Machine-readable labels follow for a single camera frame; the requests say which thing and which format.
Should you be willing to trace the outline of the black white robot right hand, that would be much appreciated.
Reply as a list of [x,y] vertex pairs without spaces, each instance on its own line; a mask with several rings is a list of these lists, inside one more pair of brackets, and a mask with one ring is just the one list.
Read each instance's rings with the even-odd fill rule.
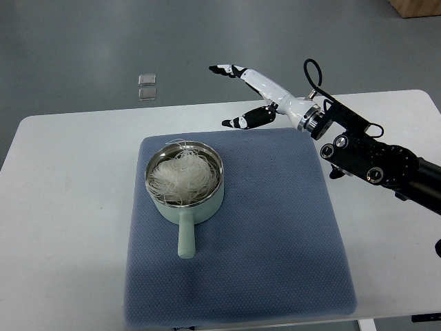
[[297,98],[286,89],[263,74],[238,65],[224,64],[210,66],[214,74],[243,80],[254,92],[258,93],[266,105],[255,108],[234,119],[222,121],[228,128],[248,130],[273,122],[277,114],[287,116],[291,125],[305,131],[314,117],[320,112],[319,106],[308,98]]

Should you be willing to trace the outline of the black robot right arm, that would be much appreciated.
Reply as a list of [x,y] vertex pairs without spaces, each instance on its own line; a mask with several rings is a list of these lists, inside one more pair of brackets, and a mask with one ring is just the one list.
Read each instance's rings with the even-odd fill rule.
[[370,183],[395,192],[402,200],[411,200],[440,214],[440,166],[417,157],[409,149],[379,142],[384,128],[372,123],[339,102],[322,88],[322,71],[314,59],[306,59],[303,70],[313,99],[321,94],[323,109],[308,115],[307,130],[318,140],[333,123],[345,129],[332,143],[320,149],[321,157],[330,162],[331,179],[349,173]]

